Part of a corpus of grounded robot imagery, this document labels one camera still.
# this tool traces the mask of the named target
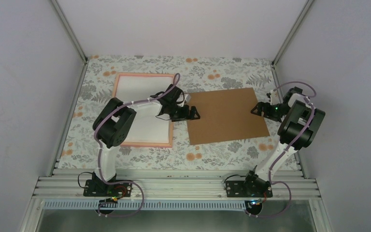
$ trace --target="brown cardboard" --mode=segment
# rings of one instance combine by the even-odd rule
[[[263,117],[251,114],[258,103],[252,88],[190,93],[201,119],[187,121],[190,145],[269,136]]]

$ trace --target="cable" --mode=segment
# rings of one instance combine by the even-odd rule
[[[234,176],[239,176],[239,177],[246,177],[245,175],[238,175],[238,174],[234,174],[234,175],[230,175],[229,177],[225,178],[224,182],[223,182],[223,186],[224,186],[224,189],[227,190],[227,187],[225,187],[225,182],[230,179],[231,177],[234,177]]]
[[[135,215],[136,213],[140,212],[140,210],[143,208],[144,206],[144,192],[143,192],[143,189],[135,182],[133,181],[130,181],[130,180],[123,180],[123,181],[117,181],[117,182],[107,182],[104,177],[103,177],[103,174],[101,173],[101,164],[100,164],[100,158],[101,158],[101,152],[103,150],[103,144],[100,142],[100,140],[97,138],[97,134],[99,133],[99,130],[100,128],[104,125],[104,123],[109,120],[117,111],[123,109],[124,107],[128,106],[128,105],[132,105],[132,104],[139,104],[139,103],[145,103],[145,102],[149,102],[149,101],[154,101],[154,100],[158,100],[162,97],[164,97],[165,95],[167,95],[170,91],[172,91],[176,85],[178,84],[178,82],[180,81],[180,74],[179,73],[176,73],[174,75],[174,79],[173,79],[173,82],[174,84],[172,85],[171,88],[169,88],[167,91],[165,91],[163,94],[155,97],[155,98],[149,98],[149,99],[144,99],[144,100],[139,100],[139,101],[134,101],[134,102],[128,102],[128,103],[125,103],[119,107],[117,107],[116,109],[114,109],[112,112],[110,112],[110,114],[108,114],[108,116],[106,116],[100,123],[99,125],[96,127],[95,129],[95,132],[93,133],[93,137],[94,139],[96,140],[96,142],[99,144],[100,146],[100,149],[99,149],[99,154],[98,154],[98,160],[97,160],[97,163],[98,163],[98,169],[99,169],[99,175],[100,175],[100,179],[103,181],[103,183],[107,184],[107,185],[117,185],[117,184],[123,184],[123,183],[129,183],[129,184],[133,184],[135,185],[136,187],[139,188],[140,192],[142,193],[142,203],[140,204],[140,207],[134,211],[133,213],[131,214],[126,214],[126,215],[110,215],[109,217],[115,217],[115,218],[126,218],[126,217],[130,217],[132,215]],[[105,203],[102,203],[102,204],[99,204],[99,207],[98,207],[98,213],[99,215],[103,215],[103,216],[106,216],[106,214],[103,214],[100,212],[100,208],[105,205]]]
[[[286,85],[294,84],[294,83],[306,85],[306,86],[308,86],[312,90],[312,92],[314,92],[314,94],[312,96],[306,96],[306,95],[304,95],[304,96],[306,96],[308,98],[314,98],[314,97],[316,97],[316,91],[315,91],[314,87],[312,87],[311,85],[309,85],[309,84],[307,84],[307,83],[305,83],[303,81],[289,81],[289,82],[283,83],[282,85],[276,87],[273,91],[276,91],[277,89],[281,88],[282,86],[286,86]]]
[[[82,173],[80,173],[79,175],[77,175],[77,184],[78,184],[79,187],[81,187],[82,189],[86,189],[86,187],[82,187],[82,186],[80,185],[80,180],[79,180],[80,175],[83,174],[83,173],[88,173],[88,174],[90,174],[90,175],[92,175],[92,173],[90,173],[90,172],[82,172]]]
[[[277,214],[274,214],[274,215],[251,215],[248,211],[245,210],[245,213],[248,214],[249,217],[255,217],[255,218],[256,217],[257,218],[274,218],[274,217],[277,217],[277,216],[281,215],[282,213],[284,213],[290,207],[290,205],[291,205],[291,201],[292,201],[291,189],[289,188],[288,184],[285,183],[284,181],[275,181],[275,182],[272,182],[271,181],[271,171],[274,168],[275,164],[285,155],[285,153],[288,151],[288,149],[301,137],[301,135],[309,127],[309,124],[312,122],[312,119],[314,118],[314,113],[315,113],[315,107],[314,107],[314,105],[308,100],[307,97],[305,97],[304,100],[305,100],[306,104],[311,107],[311,115],[309,116],[308,121],[306,121],[305,125],[300,130],[300,132],[298,133],[298,135],[288,144],[288,146],[284,149],[284,151],[272,163],[272,165],[270,167],[270,170],[268,171],[268,179],[270,180],[271,185],[283,184],[288,189],[288,192],[289,192],[288,204],[286,205],[286,207],[281,212],[279,212]]]

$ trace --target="floral pattern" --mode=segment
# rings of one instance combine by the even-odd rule
[[[111,98],[118,72],[180,73],[185,92],[252,87],[259,101],[275,88],[270,62],[254,58],[93,56],[86,71],[59,168],[96,168],[98,144],[92,124]],[[173,148],[120,147],[116,168],[246,170],[266,158],[277,143],[279,123],[265,119],[269,137],[190,145],[186,122],[175,122]],[[292,156],[283,170],[296,170]]]

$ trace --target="white wall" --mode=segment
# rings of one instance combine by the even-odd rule
[[[371,231],[371,1],[317,0],[278,67],[326,117],[302,158],[337,232]]]
[[[58,0],[86,55],[274,59],[306,0]]]
[[[0,232],[19,229],[82,67],[48,0],[0,1]]]

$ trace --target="metal bracket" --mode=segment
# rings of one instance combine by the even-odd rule
[[[85,190],[83,196],[85,197],[115,197],[123,196],[123,189],[126,189],[124,197],[130,197],[132,186],[129,183],[123,183],[118,185],[110,185],[110,188],[107,190],[107,193],[97,191],[96,183],[94,180],[87,180],[85,184]]]
[[[262,198],[266,197],[271,198],[273,197],[272,189],[265,192],[264,195],[255,195],[251,194],[249,195],[243,186],[244,181],[243,180],[228,180],[225,182],[226,189],[227,189],[227,197],[229,198],[240,198],[240,197],[252,197],[252,198]]]

